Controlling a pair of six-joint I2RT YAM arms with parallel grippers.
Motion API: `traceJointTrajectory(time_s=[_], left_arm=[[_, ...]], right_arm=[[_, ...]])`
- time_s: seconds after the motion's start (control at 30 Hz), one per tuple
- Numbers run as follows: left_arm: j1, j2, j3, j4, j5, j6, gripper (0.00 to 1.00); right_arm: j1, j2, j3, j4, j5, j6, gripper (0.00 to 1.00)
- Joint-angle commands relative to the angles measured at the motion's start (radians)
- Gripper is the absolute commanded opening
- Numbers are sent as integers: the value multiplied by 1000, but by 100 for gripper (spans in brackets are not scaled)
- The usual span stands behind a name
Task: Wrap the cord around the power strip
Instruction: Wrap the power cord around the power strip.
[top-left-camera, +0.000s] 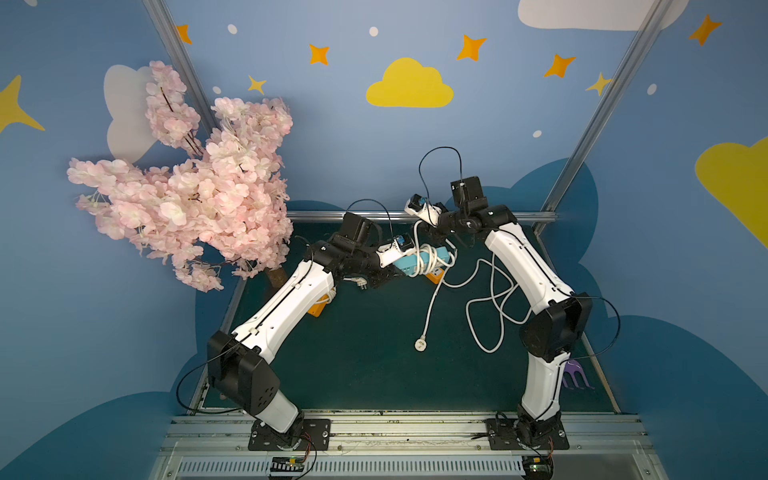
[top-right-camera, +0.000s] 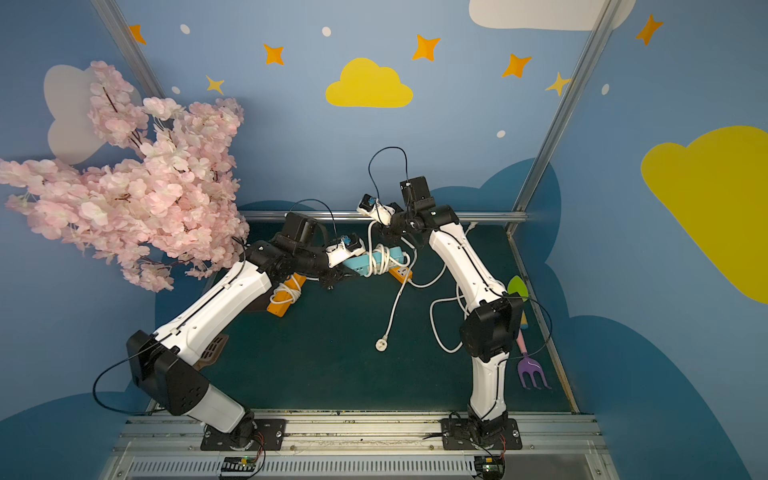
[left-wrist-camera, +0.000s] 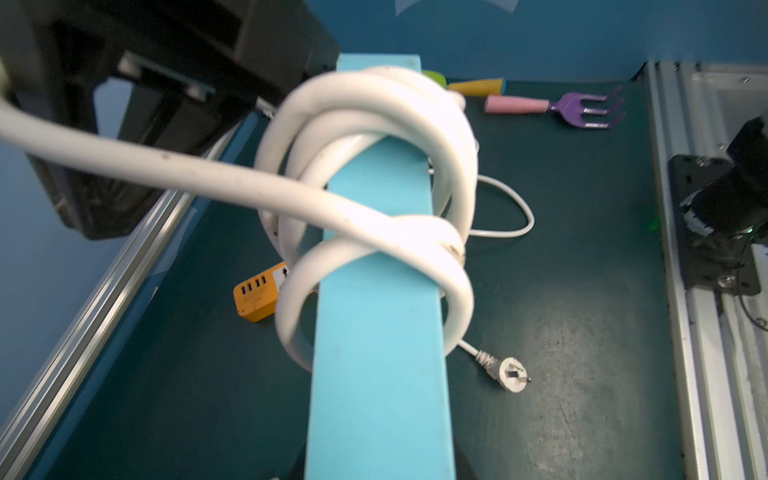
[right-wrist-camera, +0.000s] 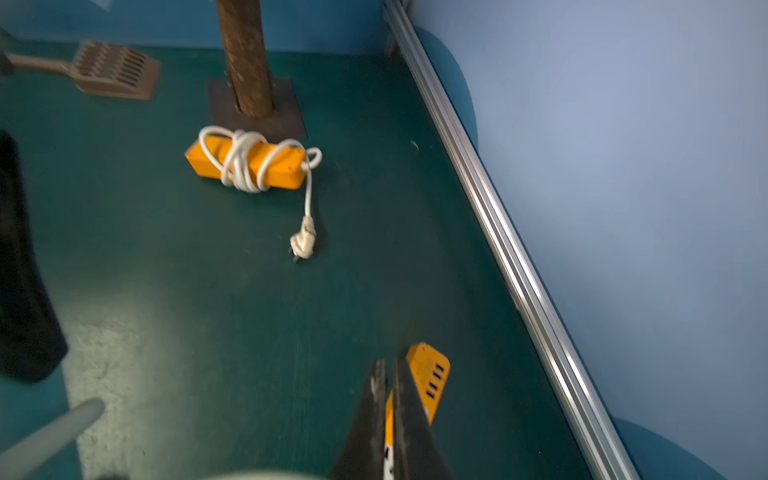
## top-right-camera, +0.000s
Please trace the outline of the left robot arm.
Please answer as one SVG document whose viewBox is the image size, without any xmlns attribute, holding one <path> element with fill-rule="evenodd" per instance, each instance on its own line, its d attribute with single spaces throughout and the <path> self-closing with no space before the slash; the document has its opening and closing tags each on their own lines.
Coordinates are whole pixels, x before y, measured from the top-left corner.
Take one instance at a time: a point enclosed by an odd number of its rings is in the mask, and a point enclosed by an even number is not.
<svg viewBox="0 0 768 480">
<path fill-rule="evenodd" d="M 127 351 L 134 384 L 172 415 L 189 416 L 222 433 L 244 425 L 245 407 L 194 365 L 247 306 L 292 275 L 315 278 L 325 288 L 355 277 L 345 262 L 364 253 L 362 241 L 351 234 L 316 246 L 318 227 L 304 214 L 287 214 L 280 232 L 246 247 L 243 258 L 187 310 L 151 334 L 133 334 Z"/>
</svg>

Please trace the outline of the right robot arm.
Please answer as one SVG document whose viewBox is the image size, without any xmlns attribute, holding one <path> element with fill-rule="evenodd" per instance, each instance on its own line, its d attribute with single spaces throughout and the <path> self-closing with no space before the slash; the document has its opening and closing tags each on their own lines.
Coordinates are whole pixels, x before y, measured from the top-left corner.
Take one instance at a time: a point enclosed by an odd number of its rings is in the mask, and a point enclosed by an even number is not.
<svg viewBox="0 0 768 480">
<path fill-rule="evenodd" d="M 448 205 L 439 205 L 425 177 L 400 183 L 404 209 L 390 228 L 397 234 L 423 235 L 464 295 L 468 310 L 459 331 L 472 359 L 469 416 L 482 427 L 507 416 L 505 375 L 510 351 L 519 335 L 523 300 L 493 277 L 470 244 L 460 220 Z"/>
</svg>

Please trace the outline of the teal power strip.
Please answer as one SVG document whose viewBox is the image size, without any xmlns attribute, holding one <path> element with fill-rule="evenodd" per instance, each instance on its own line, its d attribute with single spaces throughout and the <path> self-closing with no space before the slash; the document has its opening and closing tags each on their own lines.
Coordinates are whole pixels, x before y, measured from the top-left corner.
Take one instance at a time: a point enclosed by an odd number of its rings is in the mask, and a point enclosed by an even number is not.
<svg viewBox="0 0 768 480">
<path fill-rule="evenodd" d="M 362 255 L 350 257 L 343 265 L 361 277 L 382 275 L 393 268 L 407 267 L 409 257 L 400 247 L 385 247 L 381 244 Z"/>
</svg>

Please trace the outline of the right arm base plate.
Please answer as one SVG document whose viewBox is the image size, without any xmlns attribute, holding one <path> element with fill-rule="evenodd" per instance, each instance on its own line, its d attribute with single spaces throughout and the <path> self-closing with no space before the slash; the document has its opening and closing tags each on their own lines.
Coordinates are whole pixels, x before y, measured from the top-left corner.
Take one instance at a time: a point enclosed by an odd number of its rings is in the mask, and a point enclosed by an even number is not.
<svg viewBox="0 0 768 480">
<path fill-rule="evenodd" d="M 515 419 L 502 417 L 479 426 L 468 418 L 439 421 L 445 450 L 521 450 L 522 436 Z"/>
</svg>

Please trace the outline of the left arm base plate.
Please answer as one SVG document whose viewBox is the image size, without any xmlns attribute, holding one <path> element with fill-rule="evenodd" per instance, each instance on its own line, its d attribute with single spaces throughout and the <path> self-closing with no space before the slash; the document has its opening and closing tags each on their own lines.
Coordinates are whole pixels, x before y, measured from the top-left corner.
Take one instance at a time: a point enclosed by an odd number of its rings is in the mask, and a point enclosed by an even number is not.
<svg viewBox="0 0 768 480">
<path fill-rule="evenodd" d="M 230 433 L 206 426 L 201 451 L 256 452 L 279 451 L 285 438 L 287 421 L 282 418 L 245 417 Z"/>
</svg>

